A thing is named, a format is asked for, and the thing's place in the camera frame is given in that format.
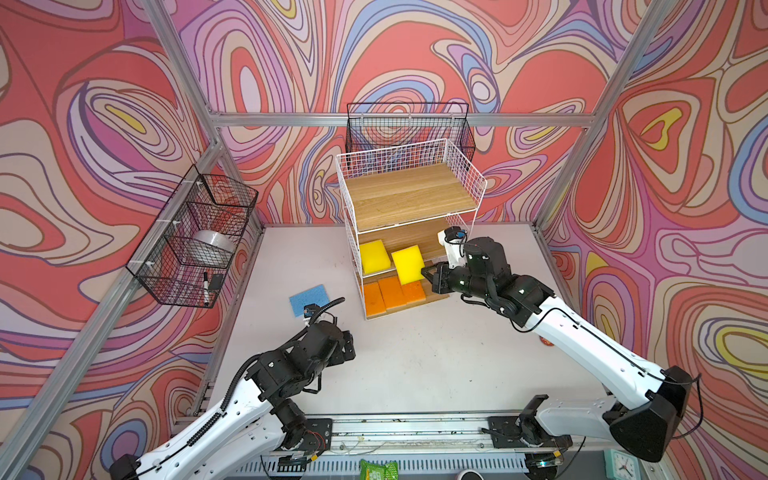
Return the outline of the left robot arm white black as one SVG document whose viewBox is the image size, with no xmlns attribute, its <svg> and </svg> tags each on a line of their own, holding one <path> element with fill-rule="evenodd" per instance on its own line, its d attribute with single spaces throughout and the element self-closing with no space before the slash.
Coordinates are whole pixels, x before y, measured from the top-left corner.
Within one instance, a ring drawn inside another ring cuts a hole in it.
<svg viewBox="0 0 768 480">
<path fill-rule="evenodd" d="M 331 445 L 331 420 L 308 419 L 293 398 L 319 393 L 325 368 L 355 358 L 351 332 L 341 330 L 330 311 L 343 301 L 306 307 L 309 318 L 299 333 L 249 357 L 218 403 L 154 450 L 115 460 L 110 477 L 223 479 L 246 461 L 273 451 L 303 465 L 322 455 Z"/>
</svg>

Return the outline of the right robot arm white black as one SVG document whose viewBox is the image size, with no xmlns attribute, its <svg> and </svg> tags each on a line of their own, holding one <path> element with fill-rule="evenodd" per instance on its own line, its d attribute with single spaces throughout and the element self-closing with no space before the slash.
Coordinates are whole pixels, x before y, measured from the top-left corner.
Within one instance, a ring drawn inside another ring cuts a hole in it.
<svg viewBox="0 0 768 480">
<path fill-rule="evenodd" d="M 469 238 L 459 227 L 437 235 L 446 260 L 422 269 L 438 294 L 457 293 L 467 304 L 508 319 L 520 334 L 535 334 L 562 350 L 601 382 L 594 400 L 535 396 L 517 417 L 518 438 L 531 446 L 565 436 L 612 440 L 629 454 L 659 462 L 680 438 L 697 378 L 679 366 L 661 367 L 632 352 L 579 316 L 544 283 L 512 272 L 503 246 Z"/>
</svg>

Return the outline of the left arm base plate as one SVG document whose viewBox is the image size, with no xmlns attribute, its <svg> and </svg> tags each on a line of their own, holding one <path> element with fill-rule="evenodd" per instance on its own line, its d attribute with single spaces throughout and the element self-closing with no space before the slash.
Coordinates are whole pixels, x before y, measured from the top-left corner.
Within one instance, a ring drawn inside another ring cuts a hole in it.
<svg viewBox="0 0 768 480">
<path fill-rule="evenodd" d="M 333 420 L 329 417 L 309 418 L 292 428 L 277 447 L 277 451 L 324 452 L 331 447 Z"/>
</svg>

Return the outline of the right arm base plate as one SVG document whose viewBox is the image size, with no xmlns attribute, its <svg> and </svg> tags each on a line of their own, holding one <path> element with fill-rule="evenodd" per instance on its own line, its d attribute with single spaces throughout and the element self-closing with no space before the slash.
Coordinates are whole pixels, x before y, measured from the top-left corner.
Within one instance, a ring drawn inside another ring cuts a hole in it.
<svg viewBox="0 0 768 480">
<path fill-rule="evenodd" d="M 550 435 L 532 417 L 491 416 L 487 421 L 488 425 L 482 427 L 480 432 L 490 436 L 496 449 L 568 449 L 573 446 L 570 435 Z"/>
</svg>

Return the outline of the orange sponge with pale back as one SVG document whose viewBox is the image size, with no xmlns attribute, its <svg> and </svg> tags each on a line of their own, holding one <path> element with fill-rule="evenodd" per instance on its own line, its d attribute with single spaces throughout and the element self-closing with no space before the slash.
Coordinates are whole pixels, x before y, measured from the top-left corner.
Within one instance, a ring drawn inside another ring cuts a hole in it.
<svg viewBox="0 0 768 480">
<path fill-rule="evenodd" d="M 368 318 L 385 314 L 387 311 L 378 282 L 363 285 L 365 313 Z"/>
</svg>

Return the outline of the yellow sponge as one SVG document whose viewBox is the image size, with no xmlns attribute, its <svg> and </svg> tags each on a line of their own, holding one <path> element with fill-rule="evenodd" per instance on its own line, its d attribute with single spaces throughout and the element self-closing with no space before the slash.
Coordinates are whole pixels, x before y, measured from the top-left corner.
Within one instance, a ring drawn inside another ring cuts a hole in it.
<svg viewBox="0 0 768 480">
<path fill-rule="evenodd" d="M 376 274 L 391 268 L 391 259 L 382 240 L 361 244 L 360 259 L 364 275 Z"/>
<path fill-rule="evenodd" d="M 421 270 L 425 267 L 425 262 L 418 245 L 395 251 L 391 257 L 402 285 L 419 282 L 423 278 Z"/>
</svg>

